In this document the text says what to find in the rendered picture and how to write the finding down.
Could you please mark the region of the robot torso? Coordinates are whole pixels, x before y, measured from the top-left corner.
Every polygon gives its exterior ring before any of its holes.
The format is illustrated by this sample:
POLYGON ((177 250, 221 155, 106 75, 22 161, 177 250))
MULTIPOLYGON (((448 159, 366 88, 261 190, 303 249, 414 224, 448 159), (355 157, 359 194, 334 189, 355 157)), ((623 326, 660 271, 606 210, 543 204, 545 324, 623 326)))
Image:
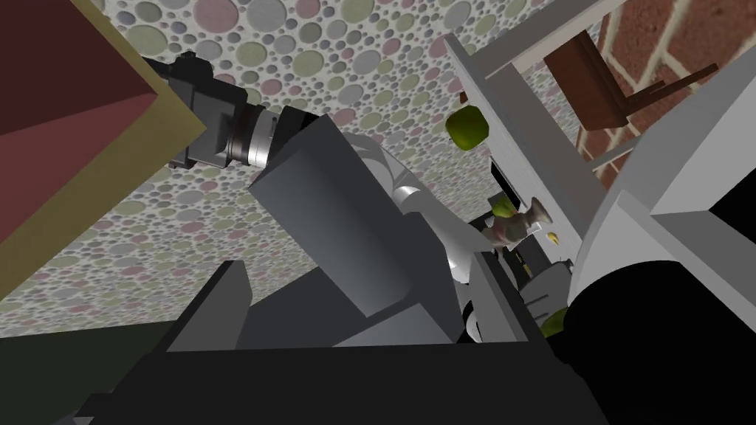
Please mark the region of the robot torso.
POLYGON ((611 425, 756 425, 756 46, 641 135, 549 337, 611 425))

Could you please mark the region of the green apple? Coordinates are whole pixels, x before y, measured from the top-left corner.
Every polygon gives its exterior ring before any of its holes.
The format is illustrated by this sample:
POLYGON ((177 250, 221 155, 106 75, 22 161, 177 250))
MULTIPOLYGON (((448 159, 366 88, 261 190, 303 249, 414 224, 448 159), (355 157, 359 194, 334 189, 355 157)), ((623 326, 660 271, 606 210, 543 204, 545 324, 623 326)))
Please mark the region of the green apple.
POLYGON ((489 123, 472 105, 452 113, 446 119, 445 128, 450 140, 461 151, 470 151, 489 138, 489 123))

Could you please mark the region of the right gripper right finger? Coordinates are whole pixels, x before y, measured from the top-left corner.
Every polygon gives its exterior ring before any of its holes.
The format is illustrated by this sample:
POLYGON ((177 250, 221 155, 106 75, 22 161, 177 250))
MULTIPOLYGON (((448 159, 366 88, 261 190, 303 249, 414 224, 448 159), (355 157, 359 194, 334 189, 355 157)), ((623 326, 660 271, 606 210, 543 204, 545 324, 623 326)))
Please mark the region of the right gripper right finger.
POLYGON ((483 342, 545 342, 516 287, 493 253, 473 254, 470 291, 483 342))

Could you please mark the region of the red and olive cupboard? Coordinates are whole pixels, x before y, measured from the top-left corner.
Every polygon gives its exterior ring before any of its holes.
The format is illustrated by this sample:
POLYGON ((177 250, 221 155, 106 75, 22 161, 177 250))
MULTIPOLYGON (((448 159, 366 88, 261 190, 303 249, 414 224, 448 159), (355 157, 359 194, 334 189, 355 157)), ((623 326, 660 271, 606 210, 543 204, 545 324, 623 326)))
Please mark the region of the red and olive cupboard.
POLYGON ((91 0, 0 0, 0 300, 203 130, 91 0))

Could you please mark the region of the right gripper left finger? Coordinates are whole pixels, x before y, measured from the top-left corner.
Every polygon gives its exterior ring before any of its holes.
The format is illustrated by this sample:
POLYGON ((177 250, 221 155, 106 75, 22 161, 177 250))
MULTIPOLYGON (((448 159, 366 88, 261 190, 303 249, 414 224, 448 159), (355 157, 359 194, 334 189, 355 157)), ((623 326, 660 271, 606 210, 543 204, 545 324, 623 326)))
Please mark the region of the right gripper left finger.
POLYGON ((167 352, 234 350, 252 302, 242 260, 226 260, 167 332, 167 352))

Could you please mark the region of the brown wooden chair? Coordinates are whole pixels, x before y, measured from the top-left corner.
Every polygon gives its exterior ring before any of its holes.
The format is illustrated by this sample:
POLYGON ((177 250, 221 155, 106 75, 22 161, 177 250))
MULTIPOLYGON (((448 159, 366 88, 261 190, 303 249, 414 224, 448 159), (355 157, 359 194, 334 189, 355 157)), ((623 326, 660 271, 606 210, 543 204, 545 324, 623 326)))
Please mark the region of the brown wooden chair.
POLYGON ((585 30, 547 55, 544 63, 587 131, 624 127, 637 111, 718 71, 712 63, 669 85, 661 80, 626 96, 585 30))

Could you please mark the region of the beige brown vase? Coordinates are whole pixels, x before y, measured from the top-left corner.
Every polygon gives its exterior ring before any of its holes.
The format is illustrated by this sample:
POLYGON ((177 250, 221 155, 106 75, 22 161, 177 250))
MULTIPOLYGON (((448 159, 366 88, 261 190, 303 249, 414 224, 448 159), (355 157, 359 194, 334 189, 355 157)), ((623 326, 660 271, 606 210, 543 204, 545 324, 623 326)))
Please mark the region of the beige brown vase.
POLYGON ((517 246, 529 236, 535 224, 552 224, 553 220, 540 200, 533 198, 526 212, 518 212, 514 204, 504 196, 492 206, 493 223, 484 227, 481 234, 496 248, 517 246))

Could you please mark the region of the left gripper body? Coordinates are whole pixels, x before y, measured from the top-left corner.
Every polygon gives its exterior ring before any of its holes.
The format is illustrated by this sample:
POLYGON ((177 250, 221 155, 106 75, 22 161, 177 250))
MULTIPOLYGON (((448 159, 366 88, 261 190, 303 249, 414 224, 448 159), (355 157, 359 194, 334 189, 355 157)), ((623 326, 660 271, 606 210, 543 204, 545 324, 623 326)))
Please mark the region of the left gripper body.
POLYGON ((235 126, 247 104, 246 92, 215 79, 212 64, 192 51, 183 52, 170 64, 150 58, 145 62, 205 125, 205 130, 175 155, 168 166, 189 170, 202 163, 226 168, 232 159, 230 146, 235 126))

